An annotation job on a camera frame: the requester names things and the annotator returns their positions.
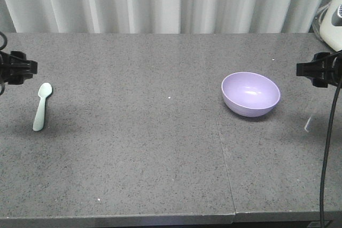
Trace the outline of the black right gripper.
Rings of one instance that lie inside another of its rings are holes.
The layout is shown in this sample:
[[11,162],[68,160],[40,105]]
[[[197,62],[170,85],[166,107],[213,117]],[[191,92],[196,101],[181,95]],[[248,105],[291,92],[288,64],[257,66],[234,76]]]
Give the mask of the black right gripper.
[[307,77],[310,79],[312,86],[327,88],[329,84],[334,86],[338,85],[341,79],[341,50],[331,55],[329,52],[319,52],[314,54],[311,62],[298,63],[296,76],[323,76],[327,71],[328,80]]

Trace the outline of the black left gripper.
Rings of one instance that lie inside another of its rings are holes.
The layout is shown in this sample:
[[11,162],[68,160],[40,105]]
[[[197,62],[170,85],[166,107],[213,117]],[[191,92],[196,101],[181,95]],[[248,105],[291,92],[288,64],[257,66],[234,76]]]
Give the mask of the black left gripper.
[[28,60],[25,53],[11,51],[9,55],[1,51],[1,83],[21,85],[25,80],[33,78],[32,74],[37,74],[37,62]]

